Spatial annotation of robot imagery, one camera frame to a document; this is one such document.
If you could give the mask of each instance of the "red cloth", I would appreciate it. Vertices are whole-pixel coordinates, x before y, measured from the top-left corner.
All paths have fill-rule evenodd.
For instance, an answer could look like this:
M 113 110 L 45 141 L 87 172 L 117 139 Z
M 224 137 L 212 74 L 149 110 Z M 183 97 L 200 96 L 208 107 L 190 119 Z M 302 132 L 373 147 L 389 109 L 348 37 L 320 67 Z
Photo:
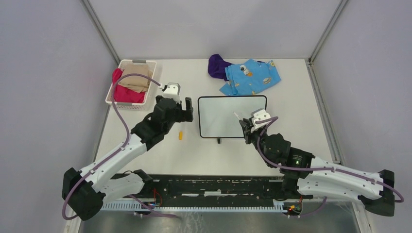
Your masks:
M 122 73 L 123 71 L 119 68 L 113 71 L 112 84 L 115 84 L 115 82 L 121 77 Z M 137 93 L 136 91 L 132 91 L 129 88 L 126 88 L 121 85 L 117 85 L 114 97 L 115 97 L 115 101 L 117 102 L 143 103 L 144 94 L 145 92 Z

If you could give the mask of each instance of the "white wall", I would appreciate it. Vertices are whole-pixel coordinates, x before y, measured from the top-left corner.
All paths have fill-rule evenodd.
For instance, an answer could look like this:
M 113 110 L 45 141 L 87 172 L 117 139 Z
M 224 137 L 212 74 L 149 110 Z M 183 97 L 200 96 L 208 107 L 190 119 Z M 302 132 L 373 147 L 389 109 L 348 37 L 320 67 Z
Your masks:
M 58 233 L 64 172 L 93 158 L 115 64 L 78 0 L 0 3 L 0 232 Z
M 395 217 L 370 214 L 377 233 L 411 232 L 412 1 L 349 1 L 315 60 L 347 165 L 395 172 Z
M 120 58 L 308 58 L 340 0 L 90 0 Z

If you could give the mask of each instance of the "purple cloth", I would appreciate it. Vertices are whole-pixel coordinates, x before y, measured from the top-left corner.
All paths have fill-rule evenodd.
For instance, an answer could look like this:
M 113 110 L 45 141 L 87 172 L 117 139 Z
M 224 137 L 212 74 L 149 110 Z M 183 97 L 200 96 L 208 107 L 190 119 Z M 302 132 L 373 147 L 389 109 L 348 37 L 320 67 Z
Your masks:
M 209 65 L 207 66 L 207 71 L 209 75 L 213 78 L 228 81 L 224 69 L 230 65 L 232 65 L 232 63 L 225 62 L 220 55 L 214 54 L 209 58 Z

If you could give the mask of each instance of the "gray floor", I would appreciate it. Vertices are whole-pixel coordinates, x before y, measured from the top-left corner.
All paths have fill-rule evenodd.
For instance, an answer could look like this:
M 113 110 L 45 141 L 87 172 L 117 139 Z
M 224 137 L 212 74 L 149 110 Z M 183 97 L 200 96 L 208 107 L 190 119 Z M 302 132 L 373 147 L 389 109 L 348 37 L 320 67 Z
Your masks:
M 305 203 L 304 213 L 318 203 Z M 82 233 L 359 233 L 352 205 L 328 202 L 323 210 L 301 219 L 280 213 L 175 213 L 182 219 L 101 211 L 83 222 Z

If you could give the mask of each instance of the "whiteboard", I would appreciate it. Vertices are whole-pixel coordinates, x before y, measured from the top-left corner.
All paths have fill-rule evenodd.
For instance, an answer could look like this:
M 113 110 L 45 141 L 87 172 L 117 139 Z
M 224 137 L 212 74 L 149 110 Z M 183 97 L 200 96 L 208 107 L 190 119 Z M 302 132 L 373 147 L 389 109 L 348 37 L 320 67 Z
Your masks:
M 308 58 L 340 0 L 89 0 L 120 59 Z
M 266 96 L 202 96 L 198 100 L 199 131 L 203 138 L 243 137 L 239 119 L 266 109 Z

